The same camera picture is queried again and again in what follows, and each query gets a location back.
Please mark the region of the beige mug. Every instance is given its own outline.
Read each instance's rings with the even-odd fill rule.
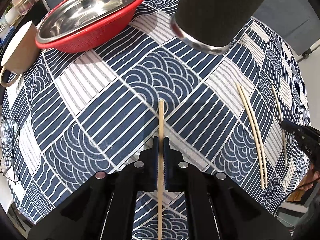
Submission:
[[[10,41],[1,61],[0,84],[3,87],[10,87],[14,84],[19,76],[28,70],[38,58],[40,49],[35,43],[36,32],[36,26],[32,21],[28,21]],[[6,69],[16,74],[9,83],[2,81]]]

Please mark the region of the hand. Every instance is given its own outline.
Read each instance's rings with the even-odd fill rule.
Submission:
[[[305,176],[305,181],[303,184],[306,183],[310,183],[315,179],[319,179],[318,182],[320,182],[320,173],[319,171],[314,171],[315,166],[313,165],[313,163],[310,162],[310,168]],[[313,187],[313,183],[311,183],[310,185],[304,186],[303,190],[307,191],[308,189],[311,189]]]

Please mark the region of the blue and white tablecloth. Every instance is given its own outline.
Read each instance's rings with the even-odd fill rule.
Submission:
[[[198,52],[174,36],[179,0],[145,0],[111,41],[86,53],[49,49],[7,88],[3,114],[20,126],[19,210],[37,222],[96,171],[119,171],[152,146],[165,100],[165,135],[201,171],[224,171],[268,211],[300,182],[308,160],[290,134],[288,167],[273,84],[283,117],[309,124],[306,89],[292,52],[249,19],[224,55]],[[260,187],[251,127],[236,90],[242,84],[258,120],[268,186]],[[11,154],[4,148],[4,155]],[[156,195],[140,193],[133,238],[157,238]],[[183,193],[164,194],[163,238],[186,239]]]

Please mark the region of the metal bolt head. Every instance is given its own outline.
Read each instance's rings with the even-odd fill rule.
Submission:
[[[104,171],[98,171],[96,173],[96,178],[97,179],[103,179],[106,176],[106,173]]]
[[[134,166],[135,166],[136,168],[142,168],[143,165],[144,165],[144,163],[143,163],[142,161],[136,161],[136,162],[134,163]]]
[[[216,177],[217,179],[224,180],[227,176],[223,172],[217,172]]]
[[[186,167],[188,167],[189,166],[189,164],[188,163],[186,163],[186,162],[179,162],[179,167],[180,168],[186,168]]]

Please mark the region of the wooden chopstick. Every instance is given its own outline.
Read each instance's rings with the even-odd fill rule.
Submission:
[[[164,101],[159,100],[159,154],[158,154],[158,240],[162,238],[162,199],[164,184],[163,163],[163,136],[164,136]]]
[[[258,139],[259,139],[259,143],[260,143],[260,149],[261,149],[261,153],[262,153],[262,161],[263,161],[263,169],[264,169],[264,179],[265,179],[265,183],[266,183],[266,187],[267,187],[267,186],[268,186],[268,174],[267,174],[266,154],[264,153],[263,141],[262,141],[262,138],[261,138],[260,129],[259,129],[259,126],[258,126],[257,118],[256,118],[256,116],[255,116],[255,114],[254,114],[253,109],[252,109],[252,105],[251,105],[250,100],[248,99],[247,95],[246,95],[245,92],[244,92],[244,87],[243,87],[243,86],[241,86],[241,90],[242,90],[242,92],[243,92],[243,95],[244,95],[245,100],[247,101],[247,104],[248,104],[248,106],[249,106],[249,110],[250,110],[250,112],[251,112],[251,116],[252,116],[254,125],[255,125],[256,130],[257,130]]]
[[[277,107],[278,107],[278,111],[279,111],[279,115],[280,115],[280,121],[282,122],[283,117],[282,117],[282,112],[281,112],[278,96],[276,93],[276,89],[275,89],[274,85],[271,85],[271,87],[272,87],[273,95],[275,96],[275,99],[276,99],[276,103],[277,103]],[[287,169],[287,144],[286,144],[284,130],[282,130],[282,141],[283,141],[283,147],[284,147],[284,166],[285,166],[285,169]]]
[[[251,125],[252,134],[253,134],[253,138],[254,138],[254,142],[255,142],[255,144],[256,144],[257,154],[258,154],[258,161],[259,161],[259,168],[260,168],[261,188],[264,189],[262,159],[261,159],[260,145],[259,145],[259,141],[258,141],[258,138],[257,138],[256,128],[255,128],[255,126],[254,126],[254,122],[253,122],[253,119],[252,119],[252,116],[251,116],[251,113],[250,113],[250,110],[249,110],[247,101],[245,100],[244,93],[243,93],[243,91],[242,91],[242,89],[240,88],[240,85],[239,85],[238,83],[236,84],[236,86],[237,86],[238,92],[239,92],[239,94],[240,94],[240,97],[241,97],[241,99],[242,99],[242,102],[243,102],[243,104],[244,104],[244,108],[245,108],[245,110],[246,110],[246,112],[247,112],[247,115],[248,115],[248,118],[249,118],[249,122],[250,122],[250,125]]]

